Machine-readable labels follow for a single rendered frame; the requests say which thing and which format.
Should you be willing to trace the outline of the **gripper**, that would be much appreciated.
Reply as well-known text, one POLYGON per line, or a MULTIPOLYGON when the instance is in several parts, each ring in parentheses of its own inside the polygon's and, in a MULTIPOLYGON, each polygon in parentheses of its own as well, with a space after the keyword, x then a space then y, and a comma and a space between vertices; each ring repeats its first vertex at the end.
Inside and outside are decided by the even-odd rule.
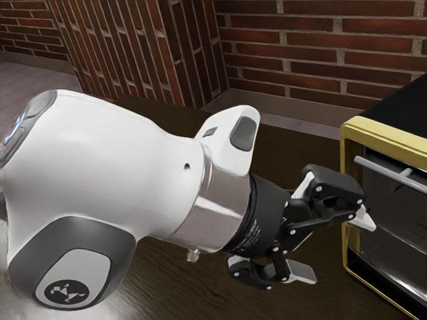
POLYGON ((228 274, 232 279, 259 290, 271 290, 275 283, 317 282, 314 270, 304 263, 286 258, 290 250, 279 241, 281 226, 286 233, 312 233, 335 223, 351 224, 373 232, 376 224, 367 213, 367 196, 351 176, 319 165, 307 165, 302 182, 292 192, 250 175, 250 201, 244 220, 225 245, 228 274), (261 265, 250 258, 269 257, 261 265))

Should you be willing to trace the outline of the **black oven with gold frame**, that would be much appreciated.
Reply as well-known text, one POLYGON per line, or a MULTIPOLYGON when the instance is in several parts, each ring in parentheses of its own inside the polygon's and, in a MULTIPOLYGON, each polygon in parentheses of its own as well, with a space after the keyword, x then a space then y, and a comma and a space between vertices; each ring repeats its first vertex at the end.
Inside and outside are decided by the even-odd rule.
POLYGON ((376 224, 343 225, 346 271, 427 320, 427 74, 341 126, 340 167, 362 186, 376 224))

